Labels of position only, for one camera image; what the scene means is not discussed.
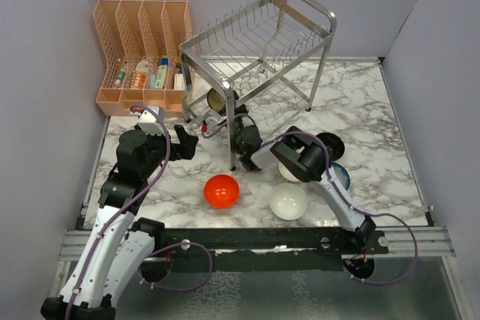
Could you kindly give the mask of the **dark patterned cream-inside bowl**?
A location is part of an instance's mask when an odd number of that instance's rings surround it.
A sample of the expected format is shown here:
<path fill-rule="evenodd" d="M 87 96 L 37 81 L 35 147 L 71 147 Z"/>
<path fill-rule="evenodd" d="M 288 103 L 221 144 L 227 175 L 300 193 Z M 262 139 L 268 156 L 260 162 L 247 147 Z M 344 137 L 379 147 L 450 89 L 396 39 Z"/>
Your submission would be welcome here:
<path fill-rule="evenodd" d="M 220 113 L 221 110 L 226 106 L 226 101 L 224 98 L 213 88 L 208 91 L 206 100 L 208 106 L 218 113 Z"/>

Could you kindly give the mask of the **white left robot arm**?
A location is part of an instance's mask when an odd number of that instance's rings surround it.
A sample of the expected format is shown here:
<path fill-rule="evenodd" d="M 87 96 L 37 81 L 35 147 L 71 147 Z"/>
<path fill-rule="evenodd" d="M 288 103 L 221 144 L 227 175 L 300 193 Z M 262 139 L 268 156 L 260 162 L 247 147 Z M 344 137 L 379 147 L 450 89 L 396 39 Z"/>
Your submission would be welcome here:
<path fill-rule="evenodd" d="M 135 217 L 168 162 L 190 160 L 198 137 L 175 125 L 172 142 L 160 106 L 134 104 L 138 117 L 120 135 L 116 163 L 100 189 L 94 226 L 83 252 L 59 294 L 46 298 L 45 319 L 114 319 L 122 292 L 143 260 L 164 251 L 163 223 Z"/>

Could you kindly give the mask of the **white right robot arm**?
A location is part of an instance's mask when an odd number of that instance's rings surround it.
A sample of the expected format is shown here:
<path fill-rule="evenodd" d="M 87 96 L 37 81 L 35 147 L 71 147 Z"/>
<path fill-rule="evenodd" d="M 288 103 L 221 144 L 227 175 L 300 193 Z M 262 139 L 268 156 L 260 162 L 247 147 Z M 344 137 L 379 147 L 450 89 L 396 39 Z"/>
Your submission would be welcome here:
<path fill-rule="evenodd" d="M 334 154 L 318 136 L 296 126 L 269 142 L 262 141 L 258 126 L 243 125 L 251 118 L 245 106 L 234 111 L 233 150 L 239 162 L 249 172 L 258 172 L 279 162 L 298 180 L 313 183 L 321 189 L 322 197 L 334 212 L 340 227 L 346 232 L 344 243 L 352 253 L 362 253 L 372 242 L 376 224 L 371 216 L 355 209 L 348 192 L 342 187 L 332 167 Z"/>

